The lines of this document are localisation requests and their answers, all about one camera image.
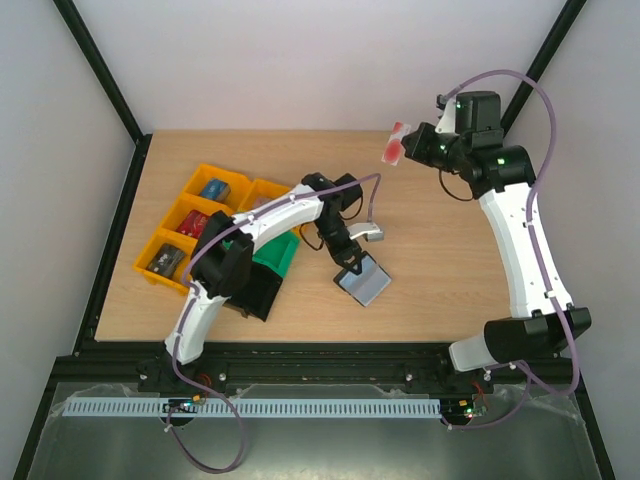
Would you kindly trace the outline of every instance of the blue object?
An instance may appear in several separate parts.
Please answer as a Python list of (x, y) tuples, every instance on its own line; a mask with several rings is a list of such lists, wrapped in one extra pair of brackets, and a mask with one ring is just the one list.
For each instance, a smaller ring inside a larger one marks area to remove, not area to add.
[(212, 178), (202, 189), (200, 196), (215, 202), (224, 202), (229, 192), (231, 192), (231, 189), (227, 183), (217, 178)]

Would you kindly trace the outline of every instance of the cable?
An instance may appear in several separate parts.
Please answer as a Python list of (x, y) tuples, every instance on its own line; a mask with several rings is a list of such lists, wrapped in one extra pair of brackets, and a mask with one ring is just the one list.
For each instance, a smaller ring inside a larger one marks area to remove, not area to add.
[(343, 217), (342, 214), (338, 214), (340, 215), (340, 218), (342, 220), (345, 221), (349, 221), (349, 220), (353, 220), (354, 218), (356, 218), (358, 215), (360, 215), (360, 212), (362, 211), (362, 205), (364, 204), (364, 195), (360, 197), (360, 206), (358, 207), (358, 211), (356, 213), (354, 213), (352, 216), (350, 217)]
[(522, 392), (522, 397), (520, 397), (520, 400), (518, 400), (518, 403), (516, 404), (516, 406), (513, 407), (513, 409), (510, 410), (508, 413), (506, 413), (502, 417), (492, 422), (483, 423), (480, 425), (451, 425), (446, 418), (442, 417), (442, 423), (444, 423), (447, 426), (447, 429), (449, 430), (479, 430), (481, 428), (495, 427), (496, 425), (500, 425), (501, 423), (504, 423), (507, 420), (509, 420), (522, 408), (527, 398), (529, 397), (530, 391), (531, 391), (531, 377), (527, 377), (527, 383), (524, 386), (524, 392)]
[[(342, 190), (346, 190), (347, 188), (354, 187), (355, 185), (359, 185), (361, 183), (367, 182), (369, 180), (373, 180), (374, 178), (376, 180), (376, 183), (373, 186), (371, 197), (369, 198), (369, 208), (367, 213), (367, 221), (371, 222), (373, 220), (373, 202), (375, 199), (376, 192), (378, 190), (378, 185), (380, 184), (380, 180), (382, 179), (382, 175), (380, 175), (379, 173), (372, 173), (371, 175), (367, 175), (366, 177), (362, 177), (358, 180), (345, 183), (344, 185), (340, 185), (339, 187), (332, 187), (325, 190), (302, 193), (299, 195), (292, 194), (291, 196), (287, 196), (286, 198), (283, 198), (280, 201), (276, 201), (273, 204), (269, 205), (268, 207), (264, 208), (263, 210), (256, 212), (253, 217), (253, 220), (255, 221), (260, 217), (266, 215), (267, 213), (275, 210), (276, 208), (281, 207), (282, 205), (286, 205), (287, 203), (293, 202), (295, 200), (304, 200), (307, 198), (319, 197), (320, 195), (328, 195), (331, 193), (339, 192)], [(187, 277), (189, 276), (189, 273), (191, 272), (191, 269), (196, 264), (196, 262), (200, 260), (202, 256), (205, 255), (214, 245), (221, 242), (229, 234), (235, 232), (236, 230), (239, 230), (240, 228), (248, 224), (249, 224), (249, 219), (241, 220), (238, 223), (234, 223), (231, 227), (227, 228), (223, 232), (216, 235), (209, 242), (207, 242), (205, 246), (202, 247), (202, 249), (191, 258), (191, 261), (187, 264), (186, 268), (184, 269), (184, 272), (182, 273), (182, 277), (180, 279), (183, 285), (190, 287), (194, 290), (195, 296), (189, 301), (186, 308), (184, 309), (182, 316), (180, 317), (180, 321), (178, 322), (178, 327), (176, 328), (176, 339), (173, 345), (173, 354), (171, 359), (171, 366), (173, 367), (173, 371), (176, 374), (176, 376), (187, 385), (191, 385), (192, 387), (195, 387), (198, 390), (207, 392), (209, 395), (222, 400), (225, 403), (225, 405), (229, 407), (229, 410), (231, 410), (231, 412), (233, 413), (234, 417), (238, 421), (238, 426), (240, 427), (240, 448), (238, 449), (238, 453), (236, 457), (226, 467), (213, 468), (200, 462), (189, 452), (189, 450), (185, 447), (184, 443), (182, 443), (182, 440), (180, 439), (177, 432), (171, 425), (171, 415), (175, 413), (175, 411), (179, 407), (174, 407), (169, 411), (169, 413), (167, 414), (166, 422), (165, 422), (166, 423), (165, 431), (168, 431), (171, 433), (173, 438), (178, 443), (178, 446), (180, 447), (180, 451), (183, 453), (186, 459), (194, 467), (202, 470), (205, 473), (213, 473), (213, 474), (227, 473), (236, 469), (238, 465), (240, 465), (242, 458), (244, 456), (244, 452), (246, 451), (247, 444), (248, 444), (248, 435), (247, 435), (247, 430), (244, 425), (244, 422), (242, 421), (242, 417), (240, 416), (240, 413), (238, 412), (237, 408), (233, 405), (233, 403), (224, 394), (216, 392), (215, 390), (209, 388), (208, 386), (202, 385), (194, 380), (191, 380), (190, 378), (183, 375), (183, 373), (178, 368), (178, 352), (180, 349), (180, 340), (182, 338), (182, 331), (184, 330), (184, 325), (187, 321), (187, 318), (189, 317), (189, 313), (191, 312), (191, 309), (193, 308), (193, 305), (196, 302), (196, 298), (200, 294), (200, 287), (196, 283), (190, 282)]]
[(303, 228), (302, 227), (304, 227), (305, 225), (309, 225), (309, 224), (308, 223), (303, 223), (302, 225), (300, 225), (300, 238), (302, 238), (302, 241), (304, 243), (309, 245), (311, 250), (319, 252), (320, 250), (322, 250), (322, 247), (324, 247), (324, 238), (321, 239), (320, 245), (318, 247), (315, 247), (315, 246), (311, 245), (311, 242), (309, 242), (309, 240), (307, 240), (307, 237), (305, 237), (304, 233), (303, 233)]
[[(493, 77), (496, 75), (507, 75), (510, 77), (515, 77), (528, 85), (530, 85), (540, 96), (542, 101), (544, 102), (544, 106), (547, 109), (547, 113), (549, 114), (549, 124), (551, 128), (551, 133), (549, 136), (549, 147), (547, 148), (547, 153), (542, 162), (542, 166), (540, 167), (540, 171), (538, 172), (538, 179), (531, 187), (529, 192), (529, 196), (527, 197), (526, 203), (526, 212), (525, 217), (527, 220), (529, 238), (531, 239), (531, 246), (533, 247), (533, 252), (536, 257), (536, 261), (538, 263), (538, 267), (540, 268), (540, 274), (542, 276), (542, 281), (544, 283), (544, 287), (547, 291), (552, 291), (553, 287), (551, 285), (551, 279), (549, 276), (549, 272), (547, 270), (547, 266), (544, 262), (544, 258), (542, 256), (542, 250), (540, 248), (540, 244), (538, 242), (538, 236), (536, 234), (536, 229), (532, 223), (533, 220), (533, 204), (536, 201), (538, 196), (538, 190), (540, 190), (540, 185), (542, 184), (542, 180), (545, 178), (549, 165), (551, 164), (551, 157), (553, 156), (553, 151), (556, 146), (557, 140), (557, 124), (556, 124), (556, 114), (553, 109), (553, 105), (551, 104), (551, 99), (547, 95), (547, 93), (543, 90), (543, 88), (534, 80), (527, 77), (526, 75), (516, 72), (515, 70), (491, 70), (489, 72), (481, 73), (480, 75), (476, 75), (475, 77), (471, 77), (469, 80), (462, 82), (456, 88), (451, 90), (447, 95), (445, 95), (445, 102), (449, 98), (457, 95), (464, 88), (468, 87), (472, 83), (477, 82), (478, 80), (482, 80), (488, 77)], [(564, 310), (562, 306), (556, 298), (552, 297), (551, 304), (553, 305), (554, 310), (556, 311), (558, 318), (560, 319), (560, 325), (562, 325), (562, 330), (567, 338), (567, 346), (569, 347), (569, 352), (571, 353), (571, 367), (573, 370), (573, 374), (571, 377), (571, 384), (566, 390), (556, 390), (550, 385), (543, 382), (540, 378), (535, 376), (531, 370), (522, 365), (522, 363), (515, 363), (515, 365), (522, 370), (528, 378), (531, 378), (535, 383), (537, 383), (540, 387), (544, 388), (546, 391), (553, 391), (555, 395), (570, 395), (573, 393), (580, 383), (580, 362), (578, 359), (578, 349), (576, 347), (575, 340), (573, 339), (573, 333), (571, 332), (571, 327), (569, 325), (569, 321), (567, 320), (566, 315), (564, 314)]]
[(442, 170), (438, 170), (438, 181), (440, 182), (440, 186), (444, 190), (444, 193), (449, 195), (451, 198), (455, 198), (456, 200), (458, 200), (460, 202), (470, 202), (471, 200), (473, 200), (473, 196), (471, 196), (471, 198), (461, 198), (461, 197), (458, 197), (457, 195), (451, 193), (451, 191), (444, 184), (444, 180), (442, 179)]
[(476, 388), (476, 390), (478, 391), (478, 397), (480, 398), (480, 400), (482, 400), (485, 408), (489, 410), (489, 402), (487, 401), (487, 396), (484, 394), (484, 390), (482, 389), (480, 384), (474, 380), (473, 382), (471, 382), (471, 385)]

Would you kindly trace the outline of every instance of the white cable tray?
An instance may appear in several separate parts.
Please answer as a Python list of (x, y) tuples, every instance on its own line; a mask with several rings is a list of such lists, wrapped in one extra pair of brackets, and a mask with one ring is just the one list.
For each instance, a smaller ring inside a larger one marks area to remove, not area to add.
[[(65, 417), (158, 417), (168, 410), (166, 398), (85, 397), (70, 399)], [(440, 401), (430, 399), (237, 399), (233, 404), (246, 418), (440, 418)], [(175, 417), (230, 418), (222, 401), (208, 399)]]

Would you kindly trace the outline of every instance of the pink object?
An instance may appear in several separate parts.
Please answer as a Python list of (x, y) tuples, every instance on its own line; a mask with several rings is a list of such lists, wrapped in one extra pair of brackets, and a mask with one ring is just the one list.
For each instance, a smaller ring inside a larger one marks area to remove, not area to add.
[(404, 147), (400, 143), (402, 137), (411, 131), (411, 125), (408, 123), (396, 122), (391, 131), (391, 136), (387, 142), (387, 147), (382, 155), (382, 161), (389, 165), (396, 166), (400, 161), (400, 157), (404, 153)]

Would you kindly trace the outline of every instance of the black metal frame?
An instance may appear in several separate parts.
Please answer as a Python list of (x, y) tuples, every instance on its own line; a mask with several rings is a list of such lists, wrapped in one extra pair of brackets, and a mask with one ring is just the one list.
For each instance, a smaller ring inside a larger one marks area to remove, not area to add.
[[(152, 357), (158, 345), (145, 342), (96, 342), (95, 329), (100, 319), (109, 282), (129, 213), (136, 195), (144, 162), (151, 142), (150, 134), (143, 134), (131, 110), (104, 62), (91, 34), (72, 0), (53, 0), (69, 30), (75, 37), (87, 61), (102, 84), (136, 149), (131, 160), (125, 185), (107, 237), (87, 308), (74, 346), (73, 355), (59, 357), (53, 366), (42, 400), (36, 412), (25, 447), (16, 470), (15, 479), (28, 476), (42, 428), (53, 395), (61, 382), (130, 383), (138, 382), (136, 367)], [(568, 0), (556, 20), (547, 40), (538, 52), (529, 75), (538, 80), (568, 32), (586, 0)], [(502, 119), (505, 130), (526, 102), (530, 89), (522, 84)], [(224, 369), (226, 384), (223, 391), (253, 383), (366, 383), (384, 388), (399, 386), (412, 392), (429, 392), (436, 398), (467, 396), (465, 387), (453, 384), (449, 390), (434, 387), (431, 370), (438, 354), (446, 347), (442, 343), (209, 343), (202, 358)], [(566, 384), (571, 378), (570, 362), (562, 358), (540, 359), (531, 367), (545, 381)], [(519, 371), (503, 369), (494, 372), (496, 383), (519, 383)], [(613, 479), (614, 473), (600, 435), (591, 402), (584, 384), (576, 391), (576, 399), (586, 421), (587, 431), (603, 479)]]

